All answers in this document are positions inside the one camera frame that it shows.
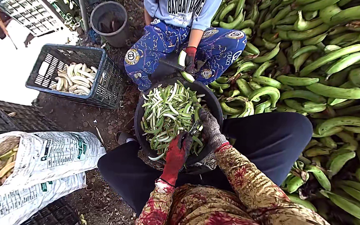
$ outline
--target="person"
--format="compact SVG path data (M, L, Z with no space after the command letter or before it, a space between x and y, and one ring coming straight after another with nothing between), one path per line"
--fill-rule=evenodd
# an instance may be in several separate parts
M124 66L140 91L151 87L149 75L160 58L184 49L186 71L203 84L220 77L246 45L242 31L210 28L220 0L144 0L145 34L127 51ZM196 72L195 61L203 66Z
M278 187L312 135L305 116L270 112L226 119L223 133L237 139L232 146L212 114L199 113L219 168L178 174L190 148L186 132L170 142L163 172L137 157L140 146L132 138L99 159L103 178L139 216L136 224L328 225Z

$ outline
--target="metal pole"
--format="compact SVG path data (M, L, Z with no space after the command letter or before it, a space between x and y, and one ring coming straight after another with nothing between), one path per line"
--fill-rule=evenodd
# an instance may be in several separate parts
M84 0L79 0L79 4L80 4L81 17L83 18L84 29L85 32L88 33L89 27L88 27L88 14L86 9L86 3L84 2Z

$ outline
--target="black plastic bowl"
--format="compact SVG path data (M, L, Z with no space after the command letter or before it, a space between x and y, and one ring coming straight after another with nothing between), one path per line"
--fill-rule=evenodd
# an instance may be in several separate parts
M168 86L169 84L174 85L176 80L179 80L184 85L184 87L186 87L186 88L189 87L190 90L197 91L198 95L205 94L205 96L202 97L202 99L206 101L207 107L210 109L212 115L217 119L220 128L222 128L222 125L223 125L222 108L220 107L219 102L218 102L216 96L213 94L213 92L210 91L210 89L208 89L201 82L194 81L193 83L190 83L180 77L167 79L160 83L162 84L162 87L164 88L164 87ZM158 86L158 84L153 85L150 88L150 90L156 88L157 86ZM142 135L144 132L140 127L140 123L141 123L142 117L144 115L144 108L142 107L143 104L144 104L144 98L142 96L140 96L140 98L138 100L136 113L134 115L134 129L136 131L136 137L138 139L138 142L140 143L141 148L143 149L144 153L146 153L147 156L154 158L154 157L157 157L158 155L155 150L151 149L150 144L147 141L146 137ZM213 149L209 148L208 146L205 146L198 155L191 154L186 160L186 165L191 165L191 164L194 164L194 163L202 160L212 150Z

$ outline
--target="red glove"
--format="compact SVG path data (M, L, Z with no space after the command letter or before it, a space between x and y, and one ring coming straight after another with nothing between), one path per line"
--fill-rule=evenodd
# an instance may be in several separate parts
M183 131L169 144L169 149L166 152L166 165L160 178L172 186L176 183L179 170L186 162L192 141L188 132Z
M194 70L195 70L195 53L197 52L197 48L196 47L187 47L184 50L187 53L186 56L186 61L185 61L185 65L186 65L186 72L189 74L194 74Z

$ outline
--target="blue patterned pants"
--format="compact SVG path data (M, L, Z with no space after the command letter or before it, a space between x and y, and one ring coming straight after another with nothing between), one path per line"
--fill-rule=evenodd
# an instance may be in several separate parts
M140 91L151 87L148 78L159 64L159 59L168 53L184 49L188 45L190 28L181 28L155 19L145 26L145 34L126 53L124 66L128 76ZM236 60L247 40L239 30L208 28L204 31L196 52L196 60L204 65L197 71L197 80L209 84Z

